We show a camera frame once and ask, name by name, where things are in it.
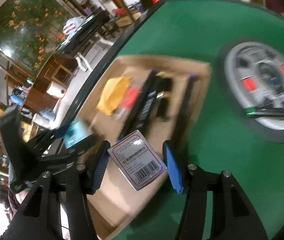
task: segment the green felt tabletop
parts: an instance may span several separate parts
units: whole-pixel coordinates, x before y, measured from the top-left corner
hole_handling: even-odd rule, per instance
[[[264,141],[228,104],[214,68],[218,51],[234,39],[264,42],[284,54],[284,20],[242,3],[180,0],[165,3],[133,35],[121,55],[169,55],[209,62],[212,78],[188,157],[204,170],[229,170],[257,210],[269,238],[284,224],[284,144]],[[185,201],[170,182],[115,239],[174,239]],[[204,238],[210,234],[208,205]]]

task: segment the gray wheel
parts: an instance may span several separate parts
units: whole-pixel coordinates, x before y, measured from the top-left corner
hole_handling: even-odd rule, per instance
[[[284,108],[284,56],[274,48],[255,41],[233,46],[225,56],[224,74],[242,108]],[[258,133],[274,131],[283,138],[275,141],[284,142],[284,118],[260,117],[253,122],[259,124]]]

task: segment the white bag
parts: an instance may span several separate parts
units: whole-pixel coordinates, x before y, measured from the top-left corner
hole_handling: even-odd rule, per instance
[[[69,19],[64,28],[63,33],[65,35],[70,35],[75,33],[75,31],[81,26],[81,24],[85,21],[84,16],[74,17],[72,19]]]

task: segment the ceiling light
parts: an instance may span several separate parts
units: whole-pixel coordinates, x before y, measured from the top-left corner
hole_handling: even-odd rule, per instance
[[[5,50],[3,54],[7,57],[11,57],[11,52],[9,50]]]

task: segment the green foliage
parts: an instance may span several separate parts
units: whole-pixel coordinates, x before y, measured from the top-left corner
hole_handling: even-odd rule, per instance
[[[6,0],[0,7],[0,48],[34,74],[65,38],[73,16],[55,0]]]

